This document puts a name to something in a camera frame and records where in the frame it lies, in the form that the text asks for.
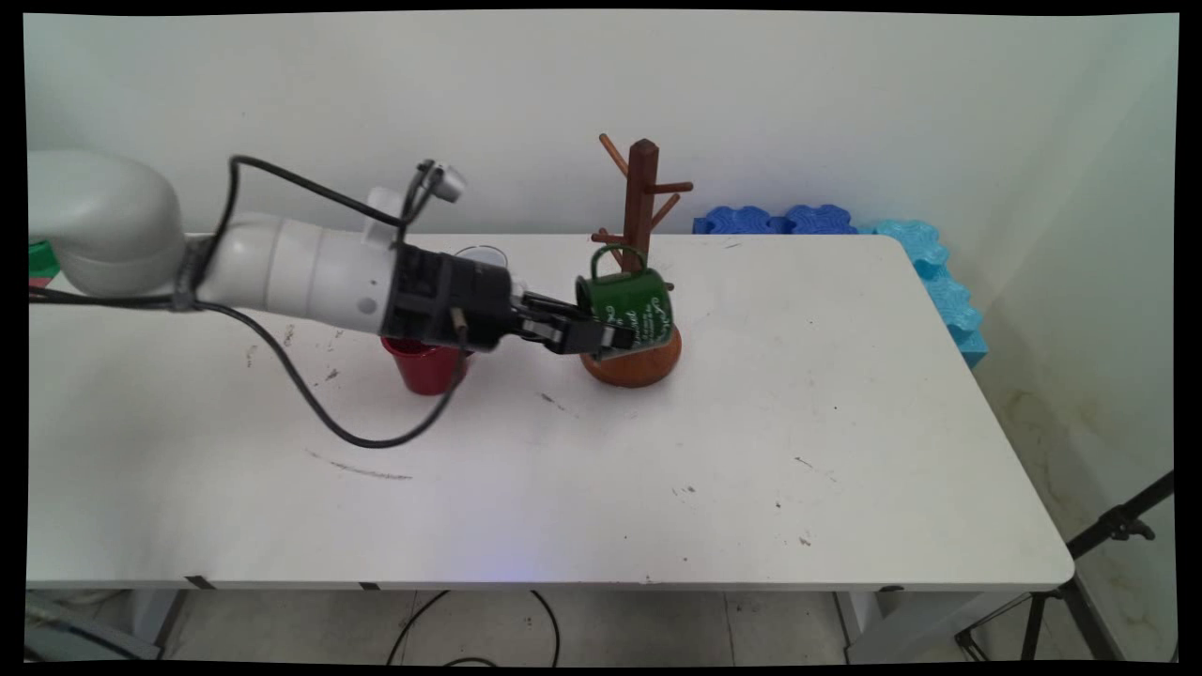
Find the round wooden base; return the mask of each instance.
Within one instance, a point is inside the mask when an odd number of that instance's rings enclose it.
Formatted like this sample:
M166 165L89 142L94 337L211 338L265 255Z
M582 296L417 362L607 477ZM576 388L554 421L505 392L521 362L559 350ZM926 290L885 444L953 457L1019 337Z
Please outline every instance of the round wooden base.
M581 361L601 383L618 387L647 387L672 373L680 360L680 330L672 327L672 340L662 348L600 362L589 355L581 355Z

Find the blue foam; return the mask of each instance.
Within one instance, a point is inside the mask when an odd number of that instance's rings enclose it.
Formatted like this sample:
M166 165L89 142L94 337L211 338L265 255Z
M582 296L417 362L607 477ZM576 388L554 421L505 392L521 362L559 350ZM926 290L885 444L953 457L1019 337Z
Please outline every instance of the blue foam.
M902 243L918 277L932 279L947 263L947 248L939 243L939 231L921 220L882 220L873 226L876 235Z
M902 243L964 362L972 368L984 358L989 346L978 331L981 313L969 304L968 287L952 279L947 271L948 253L939 243L939 230L921 220L883 220L861 232L885 235Z
M834 204L819 208L797 204L785 214L792 235L856 235L851 226L851 214Z
M694 235L774 235L779 231L769 225L772 217L757 207L732 209L718 207L706 214L706 218L692 220Z
M969 364L969 368L975 367L987 354L989 354L989 345L984 344L984 338L981 337L980 331L974 331L959 344L960 355L964 357L964 362Z

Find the green mug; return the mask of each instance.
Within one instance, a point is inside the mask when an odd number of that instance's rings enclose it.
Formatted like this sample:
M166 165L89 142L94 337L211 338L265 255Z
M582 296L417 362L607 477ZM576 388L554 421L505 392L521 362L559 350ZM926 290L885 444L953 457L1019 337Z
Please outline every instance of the green mug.
M606 251L626 249L638 256L643 269L597 277L597 261ZM596 358L612 358L672 340L672 301L660 273L647 267L647 255L625 244L607 244L593 254L593 278L576 278L576 303L606 324L630 328L635 342L629 350L606 348Z

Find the wooden peg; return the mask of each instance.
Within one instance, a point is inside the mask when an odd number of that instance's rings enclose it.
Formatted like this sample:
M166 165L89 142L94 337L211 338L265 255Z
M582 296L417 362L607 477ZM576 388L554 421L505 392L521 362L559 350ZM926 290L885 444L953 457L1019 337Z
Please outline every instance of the wooden peg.
M668 201L664 202L664 206L660 207L660 210L655 212L655 217L651 218L651 229L654 229L656 225L659 225L660 221L664 220L664 217L668 215L668 212L671 212L672 207L674 207L676 203L679 202L679 201L680 201L680 194L679 192L677 192L676 195L672 195L671 197L668 197Z
M668 192L689 192L692 190L692 183L683 180L680 183L662 183L660 185L649 185L645 189L648 195L666 195Z
M621 172L621 176L626 176L630 168L626 166L626 160L621 158L621 153L614 148L613 141L609 141L609 137L602 134L601 144L605 146L606 153L609 153L609 156L613 158L613 164L618 165L618 171Z
M612 237L612 238L614 238L614 241L611 242L611 244L625 244L626 243L626 238L625 237L623 237L620 235L609 235L609 231L606 230L606 229L603 229L603 227L601 230L599 230L597 233L594 235L593 237L594 237L594 239L593 239L594 242L599 242L599 239L596 239L596 237L606 237L606 238L611 238ZM609 253L613 254L613 260L618 261L618 265L620 266L621 265L621 251L619 251L618 249L611 249Z

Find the tile floor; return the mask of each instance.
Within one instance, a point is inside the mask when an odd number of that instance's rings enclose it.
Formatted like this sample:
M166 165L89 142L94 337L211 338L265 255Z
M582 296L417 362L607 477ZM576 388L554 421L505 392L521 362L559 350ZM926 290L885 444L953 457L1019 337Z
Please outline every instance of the tile floor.
M547 589L563 666L843 664L829 593ZM166 659L382 664L400 625L434 592L188 592ZM120 598L97 609L118 617ZM994 659L1017 659L1027 604L976 633ZM478 656L546 665L551 623L526 592L452 592L413 625L397 663ZM1064 604L1049 603L1039 659L1085 659ZM962 662L951 636L916 662Z

